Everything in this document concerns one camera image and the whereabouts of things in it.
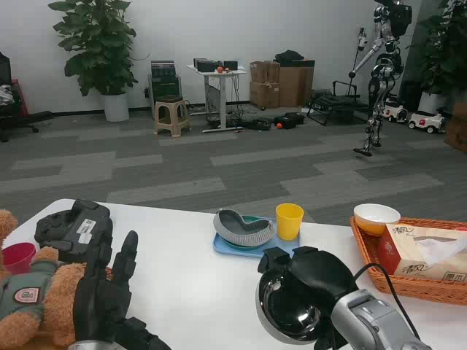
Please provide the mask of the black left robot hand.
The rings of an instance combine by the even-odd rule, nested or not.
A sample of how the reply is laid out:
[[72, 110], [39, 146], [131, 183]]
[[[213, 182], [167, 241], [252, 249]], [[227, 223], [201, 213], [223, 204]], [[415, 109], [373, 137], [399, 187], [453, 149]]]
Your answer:
[[70, 349], [168, 349], [147, 325], [136, 317], [127, 318], [131, 302], [129, 280], [136, 267], [139, 237], [131, 230], [115, 256], [111, 276], [107, 265], [112, 255], [112, 237], [88, 248], [84, 276], [74, 296], [75, 342]]

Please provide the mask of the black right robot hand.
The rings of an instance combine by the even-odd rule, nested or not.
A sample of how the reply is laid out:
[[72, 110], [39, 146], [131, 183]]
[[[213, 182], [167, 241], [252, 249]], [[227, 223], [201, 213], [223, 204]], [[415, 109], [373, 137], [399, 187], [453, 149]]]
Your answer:
[[348, 341], [334, 327], [337, 302], [357, 285], [350, 269], [335, 255], [310, 246], [290, 255], [279, 247], [266, 249], [255, 292], [258, 319], [278, 341], [340, 349]]

